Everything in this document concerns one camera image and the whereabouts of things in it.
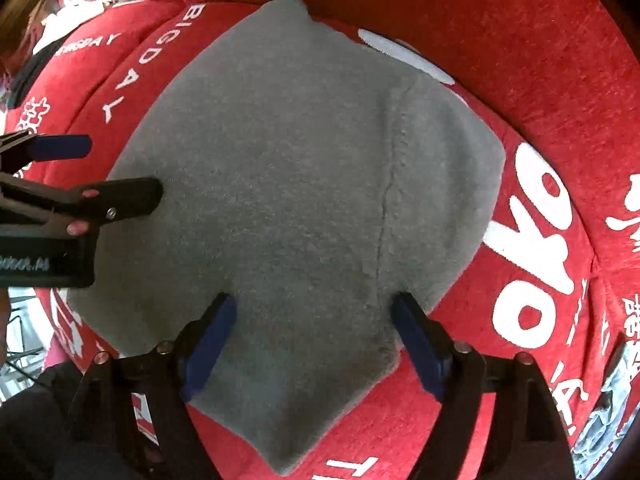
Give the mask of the person's left hand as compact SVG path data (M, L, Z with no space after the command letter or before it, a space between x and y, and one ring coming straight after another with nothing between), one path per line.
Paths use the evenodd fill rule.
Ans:
M100 192L95 188L87 188L82 191L81 197L84 200L92 200L100 195ZM70 222L68 226L66 226L66 233L70 236L78 237L83 236L90 229L90 224L88 221L84 219L76 219Z

